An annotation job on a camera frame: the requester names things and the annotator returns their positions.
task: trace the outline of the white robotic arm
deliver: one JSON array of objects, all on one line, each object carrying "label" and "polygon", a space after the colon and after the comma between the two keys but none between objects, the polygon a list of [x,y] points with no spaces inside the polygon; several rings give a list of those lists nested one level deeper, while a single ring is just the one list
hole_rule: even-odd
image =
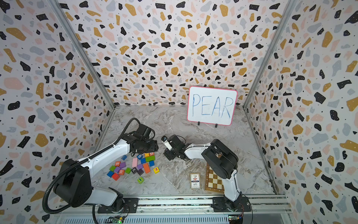
[{"label": "white robotic arm", "polygon": [[214,139],[207,144],[185,144],[176,135],[162,137],[167,147],[164,155],[172,160],[178,157],[183,160],[205,159],[214,172],[222,178],[224,185],[225,203],[228,209],[236,211],[241,202],[241,190],[237,179],[237,156],[222,142]]},{"label": "white robotic arm", "polygon": [[[139,123],[139,128],[136,131],[125,133],[133,120]],[[135,153],[156,152],[158,150],[157,141],[153,140],[154,136],[149,137],[150,133],[155,136],[154,130],[141,124],[136,118],[132,118],[118,139],[106,148],[78,161],[66,160],[62,164],[58,176],[50,183],[44,194],[42,201],[44,211],[55,214],[69,207],[78,207],[82,204],[100,204],[104,205],[102,207],[106,207],[106,211],[119,212],[124,207],[123,195],[112,188],[92,187],[91,178],[105,166],[129,152],[132,153],[132,156]],[[225,188],[224,201],[221,197],[220,206],[218,207],[217,203],[213,203],[213,208],[219,210],[228,208],[231,211],[238,209],[242,198],[236,178],[238,158],[230,149],[217,139],[202,145],[185,144],[176,135],[170,138],[163,136],[161,140],[167,147],[164,155],[169,160],[175,157],[183,160],[205,159],[214,172],[222,178]],[[68,205],[56,210],[50,209],[48,197],[52,189]]]},{"label": "white robotic arm", "polygon": [[[136,131],[125,133],[129,124],[136,120],[139,127]],[[60,169],[58,176],[46,189],[42,200],[42,207],[46,213],[55,214],[69,207],[78,207],[82,204],[101,204],[108,207],[108,211],[118,212],[123,208],[123,195],[115,189],[103,189],[91,186],[91,178],[118,158],[129,152],[149,153],[158,150],[157,141],[153,140],[155,132],[151,128],[141,124],[138,119],[132,118],[116,141],[106,148],[81,158],[78,161],[66,160]],[[52,190],[60,196],[68,205],[52,210],[48,207],[48,196]]]}]

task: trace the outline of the yellow block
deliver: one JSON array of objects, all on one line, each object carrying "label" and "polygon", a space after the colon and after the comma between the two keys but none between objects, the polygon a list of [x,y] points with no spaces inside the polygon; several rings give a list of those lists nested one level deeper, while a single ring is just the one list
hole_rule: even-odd
[{"label": "yellow block", "polygon": [[156,168],[153,169],[153,171],[154,171],[154,173],[159,173],[159,168],[156,167]]}]

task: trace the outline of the patterned wall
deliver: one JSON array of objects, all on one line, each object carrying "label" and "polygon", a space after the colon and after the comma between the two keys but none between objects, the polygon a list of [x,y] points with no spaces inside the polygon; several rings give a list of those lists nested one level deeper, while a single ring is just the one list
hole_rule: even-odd
[{"label": "patterned wall", "polygon": [[190,86],[245,101],[285,0],[61,0],[116,105],[185,105]]},{"label": "patterned wall", "polygon": [[297,223],[358,223],[357,1],[297,1],[247,111]]},{"label": "patterned wall", "polygon": [[0,223],[49,223],[44,191],[94,149],[110,108],[46,1],[0,7]]}]

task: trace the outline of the green block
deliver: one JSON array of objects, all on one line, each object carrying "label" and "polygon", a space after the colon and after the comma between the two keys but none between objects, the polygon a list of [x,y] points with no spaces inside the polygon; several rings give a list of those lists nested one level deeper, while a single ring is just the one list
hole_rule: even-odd
[{"label": "green block", "polygon": [[111,166],[110,171],[114,171],[115,168],[115,166]]},{"label": "green block", "polygon": [[143,179],[143,177],[140,177],[137,181],[138,181],[138,183],[142,184],[144,182],[144,179]]},{"label": "green block", "polygon": [[131,173],[131,168],[126,168],[126,170],[124,171],[125,173],[127,173],[127,174],[130,174]]},{"label": "green block", "polygon": [[150,162],[150,161],[154,161],[155,160],[155,156],[148,156],[145,158],[146,162]]}]

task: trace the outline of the wooden chessboard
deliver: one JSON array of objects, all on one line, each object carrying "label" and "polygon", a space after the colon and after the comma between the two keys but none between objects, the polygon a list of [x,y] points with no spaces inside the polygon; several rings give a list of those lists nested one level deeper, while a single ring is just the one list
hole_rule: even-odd
[{"label": "wooden chessboard", "polygon": [[224,193],[222,179],[211,169],[209,164],[206,165],[205,190],[218,193]]}]

